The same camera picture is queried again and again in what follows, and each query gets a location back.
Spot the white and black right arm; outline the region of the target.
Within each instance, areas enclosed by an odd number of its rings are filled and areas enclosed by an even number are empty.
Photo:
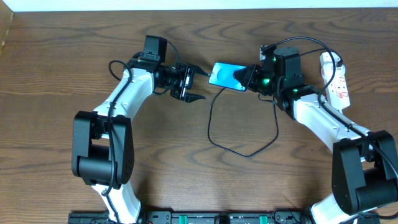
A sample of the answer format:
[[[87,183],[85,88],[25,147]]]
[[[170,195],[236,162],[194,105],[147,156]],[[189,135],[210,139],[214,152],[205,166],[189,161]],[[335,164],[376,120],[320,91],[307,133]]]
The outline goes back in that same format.
[[[332,193],[302,214],[302,223],[378,221],[375,209],[397,202],[396,143],[387,131],[373,132],[343,113],[348,105],[342,58],[320,56],[322,90],[304,82],[295,47],[263,46],[261,63],[233,77],[244,88],[269,95],[293,120],[311,130],[332,153]]]

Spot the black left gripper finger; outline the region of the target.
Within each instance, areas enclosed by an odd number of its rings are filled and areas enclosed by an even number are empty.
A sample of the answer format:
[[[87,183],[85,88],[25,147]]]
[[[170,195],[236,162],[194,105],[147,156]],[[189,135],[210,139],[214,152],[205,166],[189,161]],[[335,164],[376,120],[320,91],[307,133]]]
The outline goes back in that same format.
[[[205,99],[206,99],[206,97],[203,95],[197,95],[194,93],[186,93],[183,100],[186,103],[192,103],[196,100],[205,100]]]
[[[203,75],[205,77],[209,77],[209,74],[206,73],[202,68],[200,68],[198,65],[194,65],[193,66],[193,73],[194,74],[199,74],[199,75]]]

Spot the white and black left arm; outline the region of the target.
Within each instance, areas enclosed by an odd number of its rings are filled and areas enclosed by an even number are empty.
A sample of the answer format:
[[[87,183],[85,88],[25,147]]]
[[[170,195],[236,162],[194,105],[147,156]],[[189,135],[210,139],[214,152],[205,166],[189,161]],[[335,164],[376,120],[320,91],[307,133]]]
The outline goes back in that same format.
[[[191,103],[203,96],[189,93],[197,65],[164,65],[164,57],[143,52],[121,62],[122,77],[108,98],[73,120],[72,172],[99,193],[113,223],[145,223],[146,215],[131,184],[134,168],[132,121],[143,102],[156,93]]]

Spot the blue Galaxy smartphone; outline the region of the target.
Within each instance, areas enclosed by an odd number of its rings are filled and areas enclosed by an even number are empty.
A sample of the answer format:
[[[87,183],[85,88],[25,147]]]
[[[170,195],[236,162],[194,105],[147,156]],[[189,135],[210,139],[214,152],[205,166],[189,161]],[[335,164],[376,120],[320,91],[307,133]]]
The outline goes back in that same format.
[[[210,74],[209,84],[229,88],[237,91],[246,91],[237,79],[234,78],[233,73],[237,70],[244,69],[245,66],[235,65],[230,63],[216,62]]]

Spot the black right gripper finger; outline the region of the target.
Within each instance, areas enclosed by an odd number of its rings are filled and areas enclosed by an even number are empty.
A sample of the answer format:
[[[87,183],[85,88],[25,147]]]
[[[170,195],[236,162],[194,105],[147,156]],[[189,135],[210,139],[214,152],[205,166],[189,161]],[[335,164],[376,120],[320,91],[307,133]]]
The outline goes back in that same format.
[[[251,73],[233,73],[233,77],[245,87],[247,90],[252,90],[252,74]]]
[[[258,66],[256,64],[252,64],[251,66],[244,67],[242,69],[234,71],[233,77],[235,78],[250,77],[257,68]]]

